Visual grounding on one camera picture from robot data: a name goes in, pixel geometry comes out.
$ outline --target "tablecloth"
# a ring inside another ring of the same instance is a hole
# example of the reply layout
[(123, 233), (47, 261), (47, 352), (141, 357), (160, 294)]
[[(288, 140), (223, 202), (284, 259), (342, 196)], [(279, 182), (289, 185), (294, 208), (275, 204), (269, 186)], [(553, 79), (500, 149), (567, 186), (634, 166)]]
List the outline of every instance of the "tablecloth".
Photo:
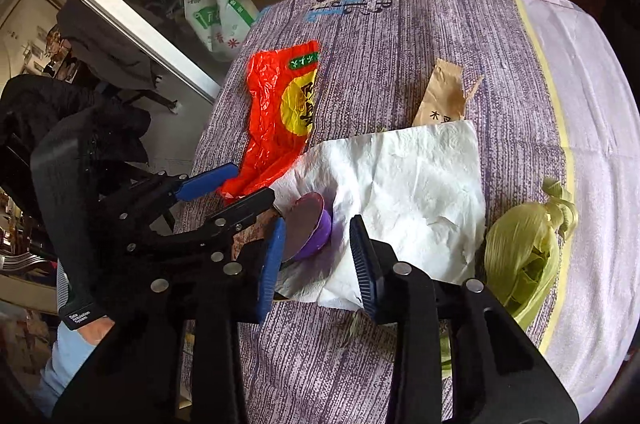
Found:
[[(461, 65), (478, 133), (487, 224), (545, 201), (544, 176), (574, 195), (580, 224), (527, 330), (580, 416), (604, 396), (640, 317), (640, 118), (596, 21), (565, 0), (286, 0), (249, 32), (196, 150), (193, 172), (240, 163), (248, 142), (246, 65), (261, 50), (317, 39), (309, 147), (411, 126), (436, 58)], [(181, 230), (219, 206), (185, 207)], [(241, 325), (250, 422), (382, 423), (395, 334), (350, 312), (279, 303)], [(183, 375), (188, 381), (190, 354)], [(443, 413), (451, 411), (450, 380)]]

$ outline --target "white paper towel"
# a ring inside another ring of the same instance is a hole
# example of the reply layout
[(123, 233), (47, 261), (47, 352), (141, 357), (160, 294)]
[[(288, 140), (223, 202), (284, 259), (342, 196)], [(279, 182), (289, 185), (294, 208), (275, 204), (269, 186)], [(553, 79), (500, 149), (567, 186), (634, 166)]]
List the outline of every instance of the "white paper towel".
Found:
[(462, 283), (473, 276), (484, 234), (484, 196), (478, 139), (469, 121), (323, 142), (271, 188), (283, 213), (317, 191), (334, 220), (327, 247), (279, 274), (276, 290), (288, 298), (362, 307), (349, 244), (356, 214), (371, 239), (389, 243), (398, 260), (431, 278)]

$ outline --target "hand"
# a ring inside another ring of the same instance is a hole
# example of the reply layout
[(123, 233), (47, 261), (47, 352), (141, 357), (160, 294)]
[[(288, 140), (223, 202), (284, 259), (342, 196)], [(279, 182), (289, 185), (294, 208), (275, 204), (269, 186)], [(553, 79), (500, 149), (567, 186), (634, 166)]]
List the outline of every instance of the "hand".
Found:
[(87, 343), (96, 346), (109, 333), (113, 325), (113, 321), (105, 315), (105, 317), (96, 319), (88, 325), (79, 328), (78, 332)]

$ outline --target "corn husk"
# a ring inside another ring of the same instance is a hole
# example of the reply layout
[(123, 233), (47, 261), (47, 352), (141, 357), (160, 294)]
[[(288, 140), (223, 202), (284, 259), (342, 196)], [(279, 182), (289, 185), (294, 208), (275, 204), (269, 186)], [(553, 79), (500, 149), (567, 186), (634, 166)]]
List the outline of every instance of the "corn husk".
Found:
[(486, 237), (487, 285), (516, 322), (526, 329), (538, 314), (560, 267), (558, 235), (573, 234), (578, 212), (571, 194), (545, 178), (547, 203), (517, 205), (496, 221)]
[(440, 332), (440, 365), (442, 367), (442, 378), (451, 377), (451, 343), (449, 341), (449, 332)]

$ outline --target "purple plastic cup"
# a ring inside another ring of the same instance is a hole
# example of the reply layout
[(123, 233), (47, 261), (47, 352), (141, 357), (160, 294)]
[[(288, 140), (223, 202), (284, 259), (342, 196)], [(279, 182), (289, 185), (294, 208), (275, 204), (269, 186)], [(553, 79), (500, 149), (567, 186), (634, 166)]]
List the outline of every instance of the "purple plastic cup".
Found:
[(289, 264), (316, 254), (329, 241), (331, 215), (319, 193), (307, 193), (293, 204), (284, 217), (287, 237), (282, 262)]

